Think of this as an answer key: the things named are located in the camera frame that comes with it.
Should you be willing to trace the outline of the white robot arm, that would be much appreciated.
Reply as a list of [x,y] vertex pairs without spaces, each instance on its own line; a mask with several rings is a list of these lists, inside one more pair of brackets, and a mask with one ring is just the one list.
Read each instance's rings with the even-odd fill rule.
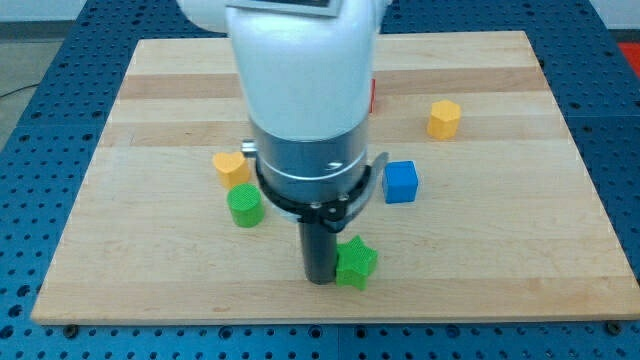
[[375,39],[388,0],[179,0],[231,39],[268,187],[301,203],[351,191],[366,162]]

